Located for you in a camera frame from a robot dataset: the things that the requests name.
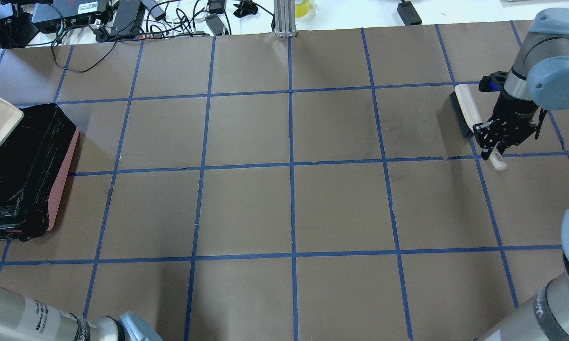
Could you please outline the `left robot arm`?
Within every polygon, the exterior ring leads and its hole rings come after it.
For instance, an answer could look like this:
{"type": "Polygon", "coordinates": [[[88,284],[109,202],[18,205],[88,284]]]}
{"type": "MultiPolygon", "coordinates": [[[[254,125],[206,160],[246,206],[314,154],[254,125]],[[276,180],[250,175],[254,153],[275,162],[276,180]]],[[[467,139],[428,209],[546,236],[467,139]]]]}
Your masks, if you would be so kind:
{"type": "Polygon", "coordinates": [[[133,312],[87,320],[0,287],[0,341],[161,341],[133,312]]]}

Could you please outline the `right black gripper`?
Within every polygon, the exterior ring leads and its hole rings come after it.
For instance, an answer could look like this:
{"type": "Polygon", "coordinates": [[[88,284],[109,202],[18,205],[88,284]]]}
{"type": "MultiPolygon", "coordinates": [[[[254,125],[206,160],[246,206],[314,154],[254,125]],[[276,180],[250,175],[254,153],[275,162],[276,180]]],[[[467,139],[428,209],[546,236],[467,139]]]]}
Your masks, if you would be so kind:
{"type": "Polygon", "coordinates": [[[511,147],[520,145],[535,133],[539,134],[541,122],[533,122],[537,109],[532,100],[516,99],[507,92],[499,93],[490,119],[472,126],[483,160],[490,158],[500,142],[511,147]]]}

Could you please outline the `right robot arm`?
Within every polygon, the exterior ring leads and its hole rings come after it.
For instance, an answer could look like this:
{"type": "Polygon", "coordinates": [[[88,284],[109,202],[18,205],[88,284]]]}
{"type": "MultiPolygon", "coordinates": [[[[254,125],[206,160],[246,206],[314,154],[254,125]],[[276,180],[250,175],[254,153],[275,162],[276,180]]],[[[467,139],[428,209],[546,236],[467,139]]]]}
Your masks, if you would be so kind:
{"type": "MultiPolygon", "coordinates": [[[[484,76],[480,91],[499,91],[488,121],[462,120],[475,136],[481,157],[501,169],[501,155],[511,145],[537,136],[536,110],[569,109],[569,9],[540,11],[528,28],[510,71],[484,76]]],[[[480,341],[569,341],[569,209],[561,227],[564,272],[505,319],[480,341]]]]}

